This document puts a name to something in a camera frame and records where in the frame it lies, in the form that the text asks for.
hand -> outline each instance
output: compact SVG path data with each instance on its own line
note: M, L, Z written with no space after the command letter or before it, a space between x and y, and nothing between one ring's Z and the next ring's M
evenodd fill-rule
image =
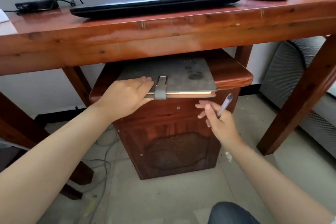
M225 110L220 118L217 118L216 112L221 109L219 104L209 100L200 100L199 104L195 105L197 108L204 108L197 117L202 119L207 116L205 121L208 128L211 127L212 132L218 138L223 146L227 146L232 142L243 142L237 131L235 121L232 114Z
M152 78L141 77L115 81L108 87L103 96L95 103L111 122L135 112L139 107L153 98L145 98L154 85Z

tile floor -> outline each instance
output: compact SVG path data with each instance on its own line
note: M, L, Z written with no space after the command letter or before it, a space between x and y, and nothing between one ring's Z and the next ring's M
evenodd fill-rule
M256 148L275 111L257 95L242 96L234 117L241 137ZM53 132L63 124L48 124L46 129ZM115 132L109 128L98 143L107 145L114 138ZM84 159L103 159L107 148L95 144ZM336 160L304 131L296 129L266 159L336 214ZM260 223L275 223L243 171L223 150L213 169L145 181L139 179L120 141L110 149L107 160L111 167L106 189L92 224L206 224L212 205L218 201L241 205ZM86 163L96 167L93 182L85 186L69 182L80 191L92 189L105 175L102 162ZM39 224L89 224L103 188L102 182L77 201L58 195Z

power adapter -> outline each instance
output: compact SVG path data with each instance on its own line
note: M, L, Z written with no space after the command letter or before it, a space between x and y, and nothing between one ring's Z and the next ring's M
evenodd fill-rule
M57 0L41 0L15 4L18 13L35 13L57 9L60 6Z

person's left arm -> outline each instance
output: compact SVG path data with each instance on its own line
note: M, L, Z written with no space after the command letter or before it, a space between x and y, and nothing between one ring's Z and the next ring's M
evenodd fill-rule
M115 81L96 103L0 173L1 223L36 223L105 129L149 98L151 78Z

pen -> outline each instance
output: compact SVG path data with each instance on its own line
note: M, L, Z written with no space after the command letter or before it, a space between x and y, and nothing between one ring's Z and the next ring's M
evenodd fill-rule
M233 100L233 94L230 93L224 100L222 106L220 107L220 110L217 112L216 114L217 118L219 118L222 115L222 113L228 107L228 105L231 103L232 100Z

